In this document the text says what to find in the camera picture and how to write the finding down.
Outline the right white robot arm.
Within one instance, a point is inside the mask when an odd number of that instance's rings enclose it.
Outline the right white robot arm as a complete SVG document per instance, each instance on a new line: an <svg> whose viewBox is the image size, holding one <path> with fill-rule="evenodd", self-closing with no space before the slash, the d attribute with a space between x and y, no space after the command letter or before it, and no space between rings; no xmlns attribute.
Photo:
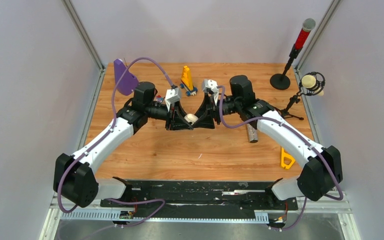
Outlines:
<svg viewBox="0 0 384 240"><path fill-rule="evenodd" d="M202 90L214 97L221 123L230 129L250 124L283 147L301 166L300 175L278 179L267 190L266 204L277 209L285 200L306 197L318 201L322 197L335 199L328 192L337 188L338 201L343 199L339 183L343 179L340 151L324 147L299 132L268 102L257 99L252 83L245 75L230 79L231 96L224 97L225 87L205 79Z"/></svg>

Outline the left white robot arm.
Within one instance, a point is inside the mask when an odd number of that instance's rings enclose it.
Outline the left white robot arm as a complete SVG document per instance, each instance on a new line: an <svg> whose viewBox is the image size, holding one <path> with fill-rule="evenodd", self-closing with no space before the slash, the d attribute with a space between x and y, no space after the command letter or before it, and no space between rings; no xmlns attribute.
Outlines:
<svg viewBox="0 0 384 240"><path fill-rule="evenodd" d="M181 99L181 91L174 86L168 89L164 104L154 102L155 96L153 83L138 83L133 97L97 137L76 152L62 153L57 157L53 188L60 210L70 212L63 207L63 199L71 201L75 208L85 208L95 199L114 199L122 207L132 202L133 193L127 189L125 180L116 177L97 180L95 173L104 160L144 126L149 118L167 121L169 111Z"/></svg>

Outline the white earbud charging case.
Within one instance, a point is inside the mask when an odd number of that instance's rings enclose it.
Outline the white earbud charging case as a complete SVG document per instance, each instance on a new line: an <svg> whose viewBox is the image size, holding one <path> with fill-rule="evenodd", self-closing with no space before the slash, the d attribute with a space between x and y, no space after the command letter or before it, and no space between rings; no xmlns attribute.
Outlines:
<svg viewBox="0 0 384 240"><path fill-rule="evenodd" d="M198 117L194 114L188 113L184 116L184 119L190 125L194 125L198 121Z"/></svg>

